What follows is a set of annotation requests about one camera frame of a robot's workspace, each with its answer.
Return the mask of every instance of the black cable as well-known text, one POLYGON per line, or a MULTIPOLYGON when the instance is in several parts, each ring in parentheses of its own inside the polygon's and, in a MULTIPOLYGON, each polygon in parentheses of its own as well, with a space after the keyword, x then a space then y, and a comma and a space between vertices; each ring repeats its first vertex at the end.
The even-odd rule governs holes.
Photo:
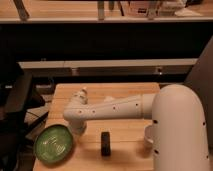
POLYGON ((47 100, 47 101, 45 101, 45 103, 51 103, 52 102, 52 100, 47 100))
POLYGON ((33 115, 33 116, 37 117, 37 118, 39 118, 39 117, 40 117, 40 116, 36 115, 35 113, 29 112, 29 111, 27 111, 27 113, 29 113, 29 114, 31 114, 31 115, 33 115))

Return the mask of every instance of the chair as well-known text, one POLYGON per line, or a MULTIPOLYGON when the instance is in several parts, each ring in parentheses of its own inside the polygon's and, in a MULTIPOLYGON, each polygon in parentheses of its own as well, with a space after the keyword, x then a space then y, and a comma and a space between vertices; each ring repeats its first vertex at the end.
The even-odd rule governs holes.
POLYGON ((213 36, 187 75, 184 85, 193 89, 204 107, 209 147, 213 148, 213 36))
POLYGON ((0 45, 0 170, 13 171, 19 148, 33 144, 26 135, 47 118, 48 112, 30 125, 24 122, 27 109, 43 106, 45 101, 36 91, 32 75, 0 45))

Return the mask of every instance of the wooden table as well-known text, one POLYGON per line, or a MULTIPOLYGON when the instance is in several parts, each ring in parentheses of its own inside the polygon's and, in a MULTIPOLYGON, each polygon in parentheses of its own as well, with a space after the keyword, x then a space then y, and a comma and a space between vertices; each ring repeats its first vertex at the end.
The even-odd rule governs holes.
MULTIPOLYGON (((98 17, 97 1, 39 1, 22 0, 30 21, 44 20, 82 20, 98 17)), ((121 12, 115 3, 114 10, 108 9, 105 2, 106 17, 120 17, 121 12)), ((0 0, 0 20, 19 19, 17 9, 12 0, 0 0)))
MULTIPOLYGON (((122 98, 136 94, 156 93, 157 83, 101 83, 101 84, 59 84, 56 87, 46 127, 67 122, 62 118, 64 107, 72 94, 83 87, 88 89, 88 103, 103 101, 106 96, 122 98)), ((144 148, 144 128, 150 120, 104 120, 88 121, 86 132, 76 138, 75 150, 63 162, 46 166, 36 160, 34 171, 126 171, 153 170, 151 150, 144 148), (109 131, 111 156, 102 157, 100 136, 109 131)))
POLYGON ((202 14, 203 16, 213 16, 213 1, 204 0, 202 4, 191 5, 188 9, 202 14))

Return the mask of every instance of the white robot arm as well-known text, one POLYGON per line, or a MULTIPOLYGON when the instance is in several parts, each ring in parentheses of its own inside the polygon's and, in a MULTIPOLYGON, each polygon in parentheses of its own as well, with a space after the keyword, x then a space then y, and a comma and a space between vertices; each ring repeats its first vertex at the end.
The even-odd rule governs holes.
POLYGON ((197 95, 182 85, 88 105, 83 89, 64 111, 72 133, 82 134, 87 120, 149 118, 153 120, 155 171, 210 171, 206 122, 197 95))

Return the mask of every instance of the screw hole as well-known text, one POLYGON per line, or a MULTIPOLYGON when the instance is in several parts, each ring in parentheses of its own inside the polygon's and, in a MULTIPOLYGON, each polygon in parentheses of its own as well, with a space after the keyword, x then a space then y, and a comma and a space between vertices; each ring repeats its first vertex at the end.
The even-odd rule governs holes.
POLYGON ((158 121, 157 121, 157 120, 153 120, 153 123, 154 123, 154 124, 158 124, 158 121))
POLYGON ((162 67, 158 67, 157 68, 157 72, 159 75, 162 75, 163 74, 163 68, 162 67))
POLYGON ((158 150, 154 150, 155 154, 159 154, 159 151, 158 150))

